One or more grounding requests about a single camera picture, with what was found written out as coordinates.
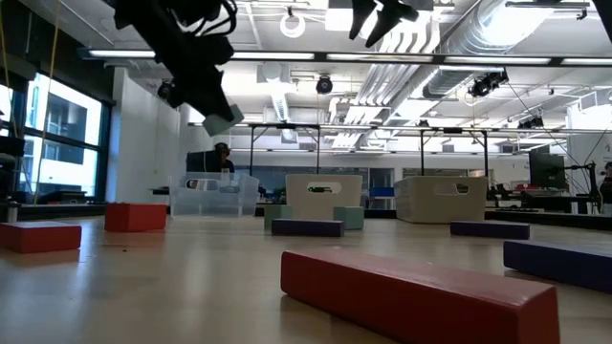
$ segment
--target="wooden floor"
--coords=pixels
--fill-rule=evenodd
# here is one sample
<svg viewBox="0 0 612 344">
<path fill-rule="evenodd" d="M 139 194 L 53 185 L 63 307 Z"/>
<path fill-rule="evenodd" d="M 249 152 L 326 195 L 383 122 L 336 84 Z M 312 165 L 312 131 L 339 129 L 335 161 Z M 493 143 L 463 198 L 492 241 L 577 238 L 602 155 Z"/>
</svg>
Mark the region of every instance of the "wooden floor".
<svg viewBox="0 0 612 344">
<path fill-rule="evenodd" d="M 345 247 L 534 279 L 502 264 L 502 241 L 450 238 L 447 226 L 367 220 L 341 239 L 279 238 L 262 218 L 173 222 L 166 232 L 83 225 L 80 251 L 0 250 L 0 343 L 393 343 L 279 288 L 280 254 Z M 536 226 L 533 239 L 612 251 L 612 234 Z M 612 295 L 559 285 L 563 343 L 612 343 Z"/>
</svg>

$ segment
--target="fluorescent light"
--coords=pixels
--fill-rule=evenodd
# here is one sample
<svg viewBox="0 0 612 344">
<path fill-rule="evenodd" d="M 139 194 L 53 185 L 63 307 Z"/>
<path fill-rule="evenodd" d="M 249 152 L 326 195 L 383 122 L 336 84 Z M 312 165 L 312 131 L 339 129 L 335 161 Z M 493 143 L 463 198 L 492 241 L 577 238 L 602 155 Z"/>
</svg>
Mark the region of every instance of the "fluorescent light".
<svg viewBox="0 0 612 344">
<path fill-rule="evenodd" d="M 327 54 L 331 61 L 364 61 L 364 62 L 391 62 L 391 63 L 428 63 L 433 56 L 406 55 L 406 54 Z"/>
<path fill-rule="evenodd" d="M 265 53 L 265 52 L 236 52 L 232 60 L 312 60 L 314 53 Z"/>
<path fill-rule="evenodd" d="M 368 130 L 372 129 L 370 125 L 321 125 L 321 129 L 356 129 Z"/>
<path fill-rule="evenodd" d="M 253 152 L 267 152 L 267 149 L 261 149 L 261 148 L 253 148 L 252 150 Z M 231 148 L 231 153 L 234 152 L 251 152 L 251 149 L 249 148 Z"/>
<path fill-rule="evenodd" d="M 351 153 L 351 151 L 346 149 L 321 149 L 320 153 Z"/>
<path fill-rule="evenodd" d="M 153 51 L 130 51 L 130 50 L 91 50 L 88 51 L 92 57 L 102 58 L 154 58 Z"/>
<path fill-rule="evenodd" d="M 417 128 L 417 127 L 401 127 L 401 126 L 399 126 L 399 127 L 398 126 L 396 126 L 396 127 L 393 127 L 393 126 L 382 126 L 379 129 L 381 129 L 381 130 L 402 130 L 402 131 L 404 131 L 404 130 L 412 130 L 412 131 L 431 130 L 431 128 L 428 128 L 428 127 L 427 128 L 425 128 L 425 127 L 418 127 Z"/>
<path fill-rule="evenodd" d="M 440 66 L 441 71 L 457 71 L 457 72 L 489 72 L 501 73 L 504 72 L 503 67 L 488 67 L 488 66 Z"/>
<path fill-rule="evenodd" d="M 514 56 L 448 56 L 445 63 L 478 63 L 503 65 L 546 65 L 551 61 L 548 57 L 514 57 Z"/>
<path fill-rule="evenodd" d="M 612 58 L 565 58 L 561 65 L 601 66 L 612 65 Z"/>
<path fill-rule="evenodd" d="M 268 152 L 308 153 L 308 149 L 269 149 Z"/>
</svg>

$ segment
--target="computer monitor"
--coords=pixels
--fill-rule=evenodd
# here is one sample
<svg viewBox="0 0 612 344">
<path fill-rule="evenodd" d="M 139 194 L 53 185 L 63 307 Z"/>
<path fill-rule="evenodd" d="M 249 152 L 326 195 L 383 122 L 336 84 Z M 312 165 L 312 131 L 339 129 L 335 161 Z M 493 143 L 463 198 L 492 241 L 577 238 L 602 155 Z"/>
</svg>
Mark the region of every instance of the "computer monitor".
<svg viewBox="0 0 612 344">
<path fill-rule="evenodd" d="M 216 151 L 187 153 L 187 172 L 221 172 L 221 157 Z"/>
<path fill-rule="evenodd" d="M 542 188 L 565 188 L 565 161 L 563 157 L 530 152 L 529 174 L 531 184 Z"/>
</svg>

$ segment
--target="ceiling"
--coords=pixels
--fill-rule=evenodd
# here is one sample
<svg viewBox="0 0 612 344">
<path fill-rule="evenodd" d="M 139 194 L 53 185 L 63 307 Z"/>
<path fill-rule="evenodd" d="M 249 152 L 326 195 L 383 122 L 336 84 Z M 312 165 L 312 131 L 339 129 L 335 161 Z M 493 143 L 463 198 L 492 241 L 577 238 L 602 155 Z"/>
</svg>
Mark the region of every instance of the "ceiling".
<svg viewBox="0 0 612 344">
<path fill-rule="evenodd" d="M 20 0 L 43 18 L 53 22 L 55 0 Z M 113 20 L 114 10 L 102 0 L 61 0 L 60 29 L 91 48 L 101 49 L 146 49 L 137 32 L 131 27 L 118 31 Z M 440 16 L 441 33 L 444 34 L 459 20 L 475 0 L 454 0 L 453 11 Z M 314 19 L 306 20 L 306 30 L 299 38 L 289 38 L 281 33 L 279 21 L 283 8 L 251 7 L 253 23 L 247 16 L 246 7 L 240 8 L 236 31 L 229 37 L 237 50 L 270 51 L 365 51 L 364 39 L 348 39 L 347 32 L 325 30 L 324 14 L 327 0 L 310 1 L 309 9 L 296 9 Z M 578 11 L 556 11 L 545 20 L 533 34 L 514 46 L 510 54 L 595 54 L 612 55 L 612 44 L 599 20 L 597 12 L 589 10 L 589 16 L 581 21 L 576 19 Z M 126 61 L 124 66 L 130 75 L 151 92 L 157 90 L 162 79 L 171 75 L 162 65 L 153 61 Z M 229 79 L 252 80 L 255 82 L 257 63 L 228 63 L 223 69 Z M 336 94 L 319 96 L 315 85 L 319 75 L 331 75 L 335 90 L 346 96 L 354 96 L 366 80 L 371 66 L 365 64 L 316 64 L 290 63 L 292 79 L 297 82 L 297 93 L 287 94 L 290 108 L 318 108 L 327 111 Z M 593 86 L 612 87 L 610 69 L 567 69 L 567 68 L 508 68 L 510 83 L 528 107 L 541 105 L 545 111 L 547 125 L 557 127 L 565 123 L 565 105 L 576 97 L 588 93 Z M 240 105 L 244 113 L 261 112 L 271 107 L 272 100 L 266 93 L 242 92 L 229 85 L 224 88 L 231 102 Z M 480 123 L 492 126 L 502 123 L 508 117 L 522 113 L 525 105 L 516 99 L 508 86 L 495 91 L 490 97 L 471 104 L 466 96 L 467 85 L 456 89 L 448 97 L 455 101 L 443 101 L 432 110 L 437 113 L 435 121 L 441 124 L 458 125 Z"/>
</svg>

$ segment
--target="clear plastic bin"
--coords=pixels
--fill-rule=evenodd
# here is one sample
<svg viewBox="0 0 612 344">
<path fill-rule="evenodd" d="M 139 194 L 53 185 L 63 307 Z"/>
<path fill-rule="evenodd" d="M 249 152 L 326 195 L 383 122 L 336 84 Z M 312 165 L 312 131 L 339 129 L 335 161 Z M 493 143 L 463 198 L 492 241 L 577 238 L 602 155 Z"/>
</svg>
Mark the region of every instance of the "clear plastic bin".
<svg viewBox="0 0 612 344">
<path fill-rule="evenodd" d="M 259 180 L 244 174 L 187 172 L 170 186 L 173 218 L 253 216 Z"/>
</svg>

